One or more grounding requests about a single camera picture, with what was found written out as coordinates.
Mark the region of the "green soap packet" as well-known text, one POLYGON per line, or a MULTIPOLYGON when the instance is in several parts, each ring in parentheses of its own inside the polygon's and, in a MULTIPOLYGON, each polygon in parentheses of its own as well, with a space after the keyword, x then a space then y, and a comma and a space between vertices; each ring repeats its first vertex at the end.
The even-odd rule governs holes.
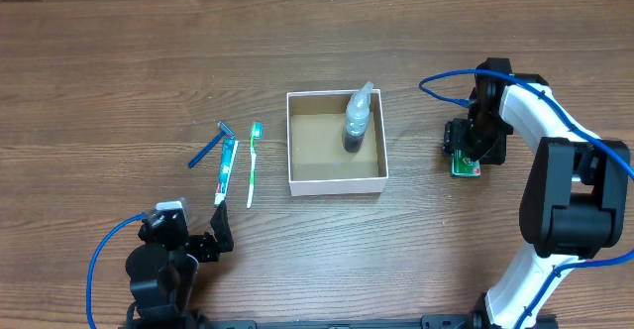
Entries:
POLYGON ((455 150, 450 155, 450 175, 453 177, 479 177, 479 161, 472 161, 465 152, 455 150))

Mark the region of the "blue disposable razor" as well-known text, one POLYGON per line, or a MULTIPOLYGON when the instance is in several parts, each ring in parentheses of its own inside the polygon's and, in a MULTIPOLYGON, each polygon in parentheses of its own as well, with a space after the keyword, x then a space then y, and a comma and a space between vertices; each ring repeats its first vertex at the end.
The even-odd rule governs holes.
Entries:
POLYGON ((220 132, 189 161, 188 168, 194 168, 224 138, 235 138, 235 133, 223 121, 219 121, 217 126, 220 132))

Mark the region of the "clear bottle with dark liquid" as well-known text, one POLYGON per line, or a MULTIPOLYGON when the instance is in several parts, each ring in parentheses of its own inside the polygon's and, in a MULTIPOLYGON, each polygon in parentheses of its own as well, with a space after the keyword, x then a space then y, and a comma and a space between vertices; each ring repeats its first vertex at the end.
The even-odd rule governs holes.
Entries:
POLYGON ((362 146, 370 119, 372 89, 373 83, 368 81, 351 96, 346 107, 343 144, 348 153, 356 153, 362 146))

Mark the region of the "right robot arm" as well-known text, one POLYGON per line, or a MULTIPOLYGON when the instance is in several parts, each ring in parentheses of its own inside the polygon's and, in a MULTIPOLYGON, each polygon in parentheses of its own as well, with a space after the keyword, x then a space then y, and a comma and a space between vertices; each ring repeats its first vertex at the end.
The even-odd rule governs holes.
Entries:
POLYGON ((458 102, 468 115, 445 126, 451 175, 477 177, 482 165, 503 164, 513 133, 534 161, 519 206, 523 245, 463 325, 553 328, 538 315, 550 295, 573 270, 600 266, 596 254, 620 239, 630 151, 579 124, 541 75, 515 73, 507 58, 490 57, 471 74, 475 87, 458 102))

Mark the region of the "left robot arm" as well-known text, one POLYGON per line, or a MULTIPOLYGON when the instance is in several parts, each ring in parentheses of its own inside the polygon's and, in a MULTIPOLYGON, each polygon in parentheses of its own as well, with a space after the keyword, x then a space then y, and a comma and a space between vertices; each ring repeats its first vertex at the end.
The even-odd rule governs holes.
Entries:
POLYGON ((126 317, 128 328, 199 329, 212 326, 200 311, 189 308, 199 265, 217 262, 234 249, 227 205, 216 205, 212 231, 188 232, 186 202, 160 202, 145 214, 138 233, 144 242, 126 260, 134 302, 126 317))

